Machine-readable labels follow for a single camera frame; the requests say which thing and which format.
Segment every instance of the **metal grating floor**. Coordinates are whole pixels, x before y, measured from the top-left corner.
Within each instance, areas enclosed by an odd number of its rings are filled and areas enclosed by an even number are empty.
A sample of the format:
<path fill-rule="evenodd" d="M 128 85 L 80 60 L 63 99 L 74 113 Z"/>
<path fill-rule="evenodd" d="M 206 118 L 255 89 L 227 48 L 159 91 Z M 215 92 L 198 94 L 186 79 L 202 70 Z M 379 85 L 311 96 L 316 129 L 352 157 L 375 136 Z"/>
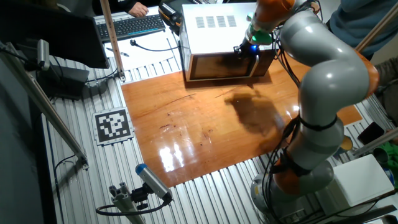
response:
<path fill-rule="evenodd" d="M 125 13 L 114 16 L 115 20 L 126 17 L 128 16 Z M 169 30 L 167 39 L 169 46 L 165 48 L 177 46 L 178 37 Z M 180 71 L 179 52 L 174 50 L 173 53 L 173 58 L 126 72 L 127 82 Z M 81 63 L 61 58 L 58 61 L 62 66 L 90 71 L 89 80 L 104 77 L 116 69 L 113 58 L 110 59 L 111 68 L 107 70 L 88 68 Z M 53 100 L 60 117 L 86 150 L 90 165 L 88 170 L 83 170 L 76 163 L 76 159 L 72 158 L 59 166 L 57 177 L 60 201 L 55 190 L 52 168 L 58 161 L 73 153 L 43 116 L 58 223 L 129 223 L 125 217 L 105 217 L 95 213 L 96 207 L 111 204 L 111 194 L 108 192 L 110 185 L 118 186 L 120 182 L 125 182 L 130 190 L 142 186 L 142 180 L 134 171 L 137 164 L 143 163 L 136 138 L 117 144 L 97 146 L 93 135 L 93 113 L 126 106 L 121 91 L 122 84 L 119 78 L 111 78 L 106 82 L 91 82 L 84 89 L 81 100 Z M 356 138 L 373 120 L 383 128 L 393 127 L 383 117 L 382 108 L 378 107 L 374 98 L 359 103 L 356 107 L 364 119 L 345 127 L 345 134 L 352 138 L 355 147 L 362 146 Z M 330 158 L 329 161 L 333 166 L 337 166 L 352 158 L 351 154 L 347 153 L 342 154 L 339 160 Z M 267 156 L 263 155 L 172 187 L 174 202 L 171 206 L 143 217 L 147 223 L 263 223 L 262 213 L 251 201 L 249 188 L 252 179 L 258 173 L 264 172 L 266 162 Z M 307 200 L 308 203 L 303 204 L 305 211 L 302 215 L 320 208 L 313 195 L 307 196 Z M 154 208 L 161 202 L 156 196 L 150 195 L 148 203 L 150 208 Z"/>

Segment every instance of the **wooden board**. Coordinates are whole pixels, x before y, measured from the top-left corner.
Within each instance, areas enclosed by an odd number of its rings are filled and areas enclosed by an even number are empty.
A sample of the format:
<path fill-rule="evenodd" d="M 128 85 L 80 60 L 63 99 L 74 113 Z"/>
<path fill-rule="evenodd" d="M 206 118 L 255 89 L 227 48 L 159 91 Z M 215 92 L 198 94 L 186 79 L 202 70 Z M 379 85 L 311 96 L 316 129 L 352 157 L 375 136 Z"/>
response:
<path fill-rule="evenodd" d="M 289 62 L 299 78 L 309 70 Z M 299 110 L 277 61 L 262 78 L 186 83 L 178 72 L 122 90 L 144 162 L 169 187 L 269 152 Z M 338 116 L 362 119 L 354 106 Z"/>

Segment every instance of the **hand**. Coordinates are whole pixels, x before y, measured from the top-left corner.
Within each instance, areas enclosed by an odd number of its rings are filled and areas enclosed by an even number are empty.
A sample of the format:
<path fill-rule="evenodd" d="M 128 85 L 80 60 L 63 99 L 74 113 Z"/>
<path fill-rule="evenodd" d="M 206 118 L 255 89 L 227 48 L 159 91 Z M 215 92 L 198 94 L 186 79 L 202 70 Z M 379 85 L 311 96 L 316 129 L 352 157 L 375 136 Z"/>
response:
<path fill-rule="evenodd" d="M 148 13 L 148 8 L 139 2 L 136 2 L 129 11 L 129 14 L 135 17 L 143 17 L 147 13 Z"/>

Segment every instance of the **metal pole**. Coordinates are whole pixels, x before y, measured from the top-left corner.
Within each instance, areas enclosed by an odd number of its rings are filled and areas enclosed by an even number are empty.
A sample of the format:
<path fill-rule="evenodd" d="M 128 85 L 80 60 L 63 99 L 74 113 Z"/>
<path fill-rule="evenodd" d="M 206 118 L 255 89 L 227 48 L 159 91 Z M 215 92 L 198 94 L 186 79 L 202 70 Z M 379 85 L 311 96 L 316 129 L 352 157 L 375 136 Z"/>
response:
<path fill-rule="evenodd" d="M 361 53 L 372 41 L 376 38 L 381 31 L 386 28 L 386 26 L 390 23 L 398 15 L 398 2 L 392 7 L 392 9 L 381 19 L 381 21 L 370 31 L 370 33 L 361 41 L 361 43 L 356 46 L 355 50 Z"/>
<path fill-rule="evenodd" d="M 106 28 L 108 29 L 109 39 L 111 40 L 113 54 L 116 60 L 116 66 L 118 66 L 119 77 L 122 81 L 125 81 L 126 77 L 124 76 L 124 69 L 123 69 L 122 58 L 120 56 L 118 39 L 116 37 L 116 32 L 114 30 L 112 13 L 111 13 L 111 8 L 109 7 L 108 0 L 101 0 L 101 7 L 106 22 Z"/>
<path fill-rule="evenodd" d="M 363 154 L 373 150 L 375 147 L 380 146 L 381 144 L 384 144 L 385 142 L 390 141 L 391 139 L 394 139 L 395 137 L 398 137 L 398 128 L 395 128 L 394 130 L 383 134 L 382 136 L 378 137 L 377 139 L 371 141 L 367 145 L 363 146 L 361 149 L 355 150 L 353 153 L 354 157 L 359 157 L 362 156 Z"/>
<path fill-rule="evenodd" d="M 17 54 L 15 48 L 11 44 L 8 44 L 6 48 L 8 51 Z M 45 117 L 51 122 L 52 126 L 55 128 L 55 130 L 57 130 L 61 138 L 68 144 L 70 149 L 76 154 L 79 160 L 81 160 L 83 165 L 87 166 L 88 163 L 86 153 L 63 123 L 58 113 L 51 105 L 50 100 L 47 98 L 40 85 L 36 82 L 36 79 L 27 71 L 25 71 L 23 64 L 18 58 L 6 53 L 1 53 L 0 57 L 4 60 L 7 67 L 14 74 L 19 83 L 24 87 L 27 94 L 32 98 L 41 112 L 43 112 Z"/>

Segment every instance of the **black keyboard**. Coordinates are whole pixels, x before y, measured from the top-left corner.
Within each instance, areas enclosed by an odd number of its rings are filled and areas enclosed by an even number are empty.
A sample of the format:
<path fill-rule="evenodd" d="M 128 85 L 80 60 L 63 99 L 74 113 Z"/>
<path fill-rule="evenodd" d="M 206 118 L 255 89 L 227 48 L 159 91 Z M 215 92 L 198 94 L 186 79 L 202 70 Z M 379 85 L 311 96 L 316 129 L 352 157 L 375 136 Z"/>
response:
<path fill-rule="evenodd" d="M 113 24 L 118 40 L 139 37 L 166 29 L 159 15 L 125 19 L 113 22 Z M 109 42 L 106 24 L 99 24 L 97 27 L 102 42 Z"/>

